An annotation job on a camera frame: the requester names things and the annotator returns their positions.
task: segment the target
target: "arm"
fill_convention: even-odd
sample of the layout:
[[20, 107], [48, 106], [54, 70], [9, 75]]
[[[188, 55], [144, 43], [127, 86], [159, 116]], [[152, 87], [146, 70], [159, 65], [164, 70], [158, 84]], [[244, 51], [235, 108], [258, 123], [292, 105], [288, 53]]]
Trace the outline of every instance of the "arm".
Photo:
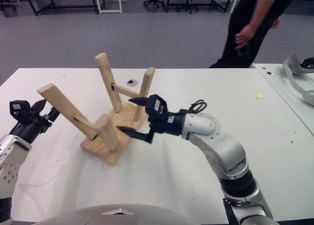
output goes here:
[[168, 112], [167, 103], [158, 95], [129, 101], [145, 106], [151, 129], [144, 134], [129, 127], [117, 127], [128, 136], [149, 143], [154, 133], [168, 133], [181, 135], [197, 146], [221, 184], [230, 224], [279, 225], [273, 220], [262, 191], [253, 178], [243, 146], [233, 136], [220, 131], [220, 123], [214, 116], [200, 113], [201, 110], [194, 107], [181, 109], [178, 113]]
[[257, 0], [250, 25], [256, 30], [262, 24], [266, 14], [276, 0]]
[[276, 0], [257, 0], [251, 21], [238, 34], [235, 35], [236, 50], [246, 46], [254, 37], [257, 29], [262, 24], [269, 9]]

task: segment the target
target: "silver robot arm segment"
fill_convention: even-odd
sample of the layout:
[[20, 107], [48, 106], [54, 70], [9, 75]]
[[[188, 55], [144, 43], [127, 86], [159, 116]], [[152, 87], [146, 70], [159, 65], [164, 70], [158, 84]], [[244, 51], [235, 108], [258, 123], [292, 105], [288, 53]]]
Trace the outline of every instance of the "silver robot arm segment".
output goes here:
[[209, 114], [185, 115], [182, 138], [205, 155], [221, 183], [225, 208], [232, 210], [233, 224], [277, 225], [261, 189], [249, 169], [243, 146], [233, 136], [220, 131], [219, 121]]
[[27, 101], [10, 102], [10, 114], [18, 123], [0, 139], [0, 225], [12, 224], [12, 196], [21, 165], [25, 161], [31, 143], [45, 133], [60, 114], [55, 108], [41, 116], [46, 100], [32, 107]]

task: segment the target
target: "small debris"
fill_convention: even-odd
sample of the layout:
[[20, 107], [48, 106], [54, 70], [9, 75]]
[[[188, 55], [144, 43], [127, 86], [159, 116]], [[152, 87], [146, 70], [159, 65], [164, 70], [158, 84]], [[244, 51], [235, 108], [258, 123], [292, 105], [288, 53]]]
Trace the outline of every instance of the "small debris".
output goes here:
[[256, 98], [257, 99], [263, 99], [264, 98], [264, 94], [256, 92]]

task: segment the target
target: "robotic arm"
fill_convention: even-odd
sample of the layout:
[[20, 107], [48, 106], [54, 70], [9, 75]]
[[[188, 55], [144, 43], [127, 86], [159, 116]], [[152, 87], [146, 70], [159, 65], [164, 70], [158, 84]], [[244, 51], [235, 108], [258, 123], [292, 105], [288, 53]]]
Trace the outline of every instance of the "robotic arm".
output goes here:
[[9, 134], [0, 139], [0, 225], [12, 224], [11, 201], [20, 166], [31, 150], [31, 143], [44, 133], [60, 114], [55, 108], [44, 116], [46, 100], [30, 107], [27, 101], [10, 102], [10, 114], [18, 121]]
[[[130, 101], [144, 106], [149, 115], [150, 131], [147, 134], [136, 132], [129, 127], [118, 127], [132, 138], [151, 143], [155, 133], [181, 135], [183, 139], [197, 146], [218, 177], [226, 214], [230, 225], [279, 225], [273, 221], [270, 209], [261, 189], [249, 169], [243, 146], [231, 135], [221, 132], [219, 121], [212, 115], [181, 109], [178, 113], [168, 112], [166, 102], [158, 95], [149, 98], [133, 98]], [[15, 189], [18, 171], [31, 149], [31, 143], [40, 133], [55, 121], [59, 112], [52, 108], [44, 116], [40, 112], [46, 101], [36, 102], [32, 107], [27, 101], [10, 103], [10, 113], [18, 121], [8, 135], [0, 139], [0, 225], [12, 224], [11, 198]], [[160, 224], [191, 224], [172, 211], [144, 205], [104, 205], [85, 208], [42, 221], [50, 225], [86, 224], [156, 224], [158, 218], [168, 218]]]
[[214, 116], [183, 109], [178, 113], [168, 112], [166, 102], [158, 95], [130, 101], [145, 107], [151, 129], [143, 134], [129, 127], [118, 128], [132, 138], [149, 143], [154, 133], [168, 133], [181, 135], [197, 146], [218, 177], [231, 225], [278, 225], [252, 176], [243, 146], [233, 136], [221, 132]]

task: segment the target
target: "desk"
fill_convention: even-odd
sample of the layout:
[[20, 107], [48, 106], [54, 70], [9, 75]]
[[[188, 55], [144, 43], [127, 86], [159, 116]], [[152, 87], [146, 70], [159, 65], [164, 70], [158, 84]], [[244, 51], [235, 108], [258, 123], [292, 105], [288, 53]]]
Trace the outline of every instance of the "desk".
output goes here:
[[[113, 69], [121, 85], [142, 80], [143, 72]], [[18, 69], [0, 87], [1, 136], [15, 124], [9, 101], [33, 104], [41, 99], [36, 90], [50, 82], [92, 122], [112, 109], [98, 69]], [[138, 92], [140, 85], [129, 88]], [[256, 92], [265, 98], [256, 99]], [[168, 102], [169, 111], [204, 99], [205, 112], [244, 146], [275, 219], [313, 217], [314, 137], [258, 70], [157, 69], [150, 90], [155, 93]], [[145, 123], [140, 131], [147, 130]], [[15, 220], [36, 222], [93, 205], [142, 203], [202, 224], [227, 223], [217, 178], [188, 141], [166, 134], [156, 134], [151, 145], [132, 140], [112, 168], [84, 151], [83, 139], [62, 116], [36, 139], [13, 195]]]
[[[167, 0], [165, 10], [166, 10], [166, 12], [169, 12], [169, 6], [177, 6], [177, 5], [181, 5], [181, 4], [182, 3], [170, 3], [170, 0]], [[198, 3], [195, 5], [197, 5], [197, 6], [214, 6], [214, 7], [218, 7], [220, 9], [222, 9], [224, 12], [227, 12], [229, 4], [230, 4], [230, 0], [227, 0], [226, 6], [223, 7], [221, 4], [217, 3], [215, 0], [211, 0], [210, 3]]]
[[[314, 106], [304, 102], [302, 95], [292, 87], [282, 64], [254, 64], [254, 66], [314, 135]], [[274, 75], [268, 75], [265, 71], [270, 71]], [[314, 89], [313, 73], [306, 75], [294, 75], [294, 78], [296, 79], [296, 82], [305, 90]]]
[[93, 7], [95, 9], [95, 13], [99, 14], [97, 5], [95, 0], [93, 1], [93, 5], [75, 5], [75, 6], [56, 6], [53, 0], [50, 0], [50, 3], [45, 5], [44, 7], [41, 7], [39, 10], [36, 10], [34, 7], [34, 4], [32, 2], [32, 0], [27, 0], [31, 9], [33, 10], [35, 16], [38, 16], [39, 13], [41, 13], [42, 11], [46, 10], [46, 9], [59, 9], [59, 8], [90, 8]]

